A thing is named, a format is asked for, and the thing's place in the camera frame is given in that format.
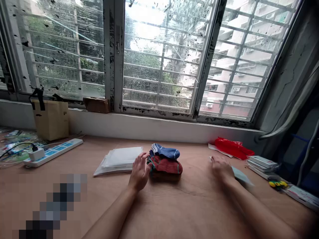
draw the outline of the desk surface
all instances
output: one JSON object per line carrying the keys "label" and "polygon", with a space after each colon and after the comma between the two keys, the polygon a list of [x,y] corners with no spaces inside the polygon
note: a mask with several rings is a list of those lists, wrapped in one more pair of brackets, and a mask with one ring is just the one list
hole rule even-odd
{"label": "desk surface", "polygon": [[[129,181],[130,174],[93,177],[109,150],[143,146],[151,141],[86,136],[75,149],[35,169],[22,164],[0,170],[0,238],[12,238],[26,228],[40,202],[61,182],[61,174],[87,174],[81,201],[67,212],[55,238],[81,238],[112,204]],[[206,144],[158,142],[180,151],[183,174],[178,184],[148,181],[124,223],[120,238],[253,238],[241,214],[229,203],[214,182],[208,157],[220,154]],[[243,161],[230,159],[255,185],[254,194],[296,231],[307,229],[314,213],[285,194],[269,187],[267,181],[248,169]]]}

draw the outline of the human hand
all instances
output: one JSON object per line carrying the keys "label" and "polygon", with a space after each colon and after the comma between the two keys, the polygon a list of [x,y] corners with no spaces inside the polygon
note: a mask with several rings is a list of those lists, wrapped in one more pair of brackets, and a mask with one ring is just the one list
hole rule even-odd
{"label": "human hand", "polygon": [[232,182],[235,179],[233,169],[227,159],[221,156],[212,156],[212,171],[222,183]]}
{"label": "human hand", "polygon": [[133,163],[133,170],[128,187],[136,193],[142,190],[147,183],[152,167],[152,164],[150,163],[145,169],[145,160],[149,155],[150,154],[143,152],[135,159]]}

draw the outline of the bag handle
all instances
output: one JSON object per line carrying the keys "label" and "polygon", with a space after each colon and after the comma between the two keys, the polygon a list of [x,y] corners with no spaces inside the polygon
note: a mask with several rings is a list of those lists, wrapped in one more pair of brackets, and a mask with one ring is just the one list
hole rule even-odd
{"label": "bag handle", "polygon": [[44,106],[44,102],[43,102],[43,90],[39,89],[39,88],[35,88],[34,92],[32,93],[32,95],[29,96],[29,101],[32,105],[32,109],[35,110],[36,107],[34,105],[34,103],[31,101],[31,97],[35,97],[35,95],[38,95],[38,99],[39,99],[39,103],[40,103],[40,110],[41,111],[45,111],[46,108]]}

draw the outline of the phone charger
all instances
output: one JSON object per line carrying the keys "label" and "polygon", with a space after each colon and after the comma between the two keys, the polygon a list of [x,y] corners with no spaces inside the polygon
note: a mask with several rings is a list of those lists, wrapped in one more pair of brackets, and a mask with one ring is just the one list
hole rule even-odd
{"label": "phone charger", "polygon": [[41,159],[45,156],[44,149],[38,148],[37,151],[29,153],[29,157],[31,161],[37,161],[38,159]]}

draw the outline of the forearm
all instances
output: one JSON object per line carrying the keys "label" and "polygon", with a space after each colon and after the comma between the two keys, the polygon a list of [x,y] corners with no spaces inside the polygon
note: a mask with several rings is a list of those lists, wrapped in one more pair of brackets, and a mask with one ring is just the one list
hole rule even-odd
{"label": "forearm", "polygon": [[130,210],[137,192],[126,188],[90,228],[83,239],[115,239],[119,237],[122,225]]}
{"label": "forearm", "polygon": [[230,195],[236,200],[247,221],[259,238],[297,239],[297,233],[263,203],[244,189],[235,179],[226,183]]}

